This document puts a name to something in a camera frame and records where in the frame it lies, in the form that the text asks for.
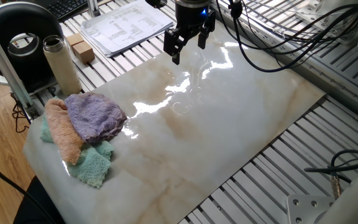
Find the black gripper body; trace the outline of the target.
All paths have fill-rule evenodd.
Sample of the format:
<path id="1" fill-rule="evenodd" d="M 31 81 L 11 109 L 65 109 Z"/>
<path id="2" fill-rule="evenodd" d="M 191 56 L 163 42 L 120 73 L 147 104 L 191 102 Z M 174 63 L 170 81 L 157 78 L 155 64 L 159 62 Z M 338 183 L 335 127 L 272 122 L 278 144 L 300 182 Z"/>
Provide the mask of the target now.
<path id="1" fill-rule="evenodd" d="M 198 33 L 208 18 L 209 5 L 209 2 L 176 2 L 176 29 L 179 33 Z"/>

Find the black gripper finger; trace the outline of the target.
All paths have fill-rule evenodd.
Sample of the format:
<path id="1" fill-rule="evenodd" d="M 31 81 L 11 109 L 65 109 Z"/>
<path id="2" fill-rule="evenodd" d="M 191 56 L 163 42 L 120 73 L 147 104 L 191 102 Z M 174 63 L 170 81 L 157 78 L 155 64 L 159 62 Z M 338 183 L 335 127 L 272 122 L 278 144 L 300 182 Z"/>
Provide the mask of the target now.
<path id="1" fill-rule="evenodd" d="M 164 33 L 163 50 L 172 57 L 172 62 L 176 65 L 180 64 L 180 52 L 187 44 L 189 38 L 180 34 L 180 29 L 167 29 Z"/>
<path id="2" fill-rule="evenodd" d="M 205 49 L 206 40 L 209 34 L 215 30 L 216 12 L 210 11 L 204 24 L 200 27 L 200 34 L 198 36 L 198 47 Z"/>

